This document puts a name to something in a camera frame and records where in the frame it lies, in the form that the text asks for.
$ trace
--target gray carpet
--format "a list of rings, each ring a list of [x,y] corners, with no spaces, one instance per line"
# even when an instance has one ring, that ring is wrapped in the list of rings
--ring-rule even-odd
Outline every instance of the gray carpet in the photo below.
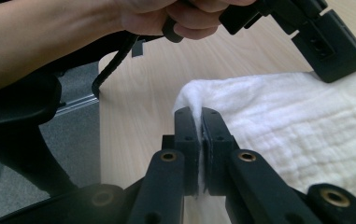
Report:
[[[60,78],[62,101],[91,94],[97,63],[69,70]],[[100,182],[99,104],[63,114],[40,126],[51,153],[79,187]],[[0,168],[0,217],[48,198],[26,179]]]

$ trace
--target human arm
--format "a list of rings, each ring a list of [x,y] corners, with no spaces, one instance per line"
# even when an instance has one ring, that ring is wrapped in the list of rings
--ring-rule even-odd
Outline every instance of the human arm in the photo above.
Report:
[[[199,6],[215,4],[203,10],[175,1],[14,0],[0,4],[0,89],[104,35],[121,30],[161,35],[168,13],[178,22],[178,34],[194,39],[211,35],[219,25],[220,11],[227,7],[215,4],[216,0],[195,1]]]

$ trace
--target white towel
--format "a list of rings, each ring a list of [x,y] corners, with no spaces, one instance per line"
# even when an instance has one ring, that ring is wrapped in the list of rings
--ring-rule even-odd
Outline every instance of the white towel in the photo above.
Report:
[[[194,80],[174,111],[219,111],[241,148],[263,155],[291,187],[330,183],[356,196],[356,73],[326,84],[309,73]]]

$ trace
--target light wood tabletop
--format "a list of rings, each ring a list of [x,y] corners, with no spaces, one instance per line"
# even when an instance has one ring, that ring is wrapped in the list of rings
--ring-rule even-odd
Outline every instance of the light wood tabletop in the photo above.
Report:
[[[356,36],[356,0],[327,2]],[[127,188],[144,176],[162,136],[174,133],[173,105],[189,81],[305,71],[311,67],[271,17],[234,36],[220,27],[202,40],[145,43],[143,56],[129,55],[100,89],[102,182]],[[184,223],[228,223],[222,199],[213,211],[197,203],[187,198]]]

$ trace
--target office chair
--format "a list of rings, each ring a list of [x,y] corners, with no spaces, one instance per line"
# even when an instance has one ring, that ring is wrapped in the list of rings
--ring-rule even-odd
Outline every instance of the office chair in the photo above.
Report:
[[[44,73],[33,73],[0,90],[0,163],[50,196],[76,188],[38,127],[54,117],[61,92],[58,78]]]

